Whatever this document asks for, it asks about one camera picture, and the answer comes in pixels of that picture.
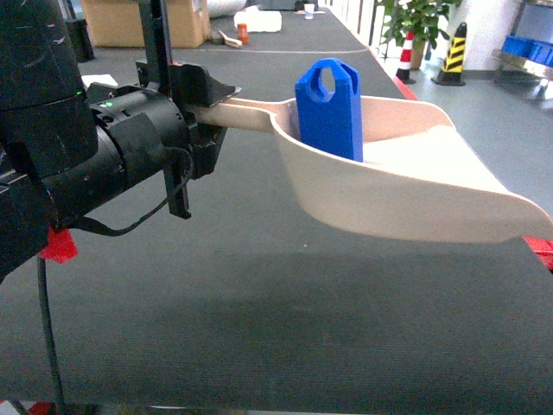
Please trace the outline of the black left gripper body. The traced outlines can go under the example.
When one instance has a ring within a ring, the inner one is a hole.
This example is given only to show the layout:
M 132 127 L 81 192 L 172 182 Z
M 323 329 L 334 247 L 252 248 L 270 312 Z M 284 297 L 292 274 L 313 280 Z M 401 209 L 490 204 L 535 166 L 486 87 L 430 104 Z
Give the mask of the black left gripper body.
M 87 88 L 99 125 L 118 148 L 132 188 L 158 171 L 164 174 L 171 214 L 190 217 L 187 181 L 213 173 L 226 128 L 197 121 L 195 107 L 211 108 L 239 93 L 203 66 L 174 62 L 168 90 L 150 80 L 141 85 Z

